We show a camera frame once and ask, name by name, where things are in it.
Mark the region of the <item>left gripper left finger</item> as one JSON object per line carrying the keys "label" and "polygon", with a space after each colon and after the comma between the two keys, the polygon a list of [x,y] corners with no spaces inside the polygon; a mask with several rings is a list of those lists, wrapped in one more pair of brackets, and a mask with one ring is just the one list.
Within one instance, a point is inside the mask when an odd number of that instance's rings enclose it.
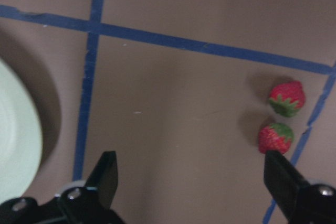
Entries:
{"label": "left gripper left finger", "polygon": [[103,152],[85,183],[98,195],[104,208],[110,208],[118,187],[118,165],[115,151]]}

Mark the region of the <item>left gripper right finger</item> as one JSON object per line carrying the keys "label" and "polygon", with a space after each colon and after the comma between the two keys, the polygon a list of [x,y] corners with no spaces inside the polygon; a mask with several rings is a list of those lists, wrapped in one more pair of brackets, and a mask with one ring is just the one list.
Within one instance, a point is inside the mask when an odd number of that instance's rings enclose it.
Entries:
{"label": "left gripper right finger", "polygon": [[296,168],[275,150],[265,153],[264,184],[287,219],[295,213],[299,192],[310,187]]}

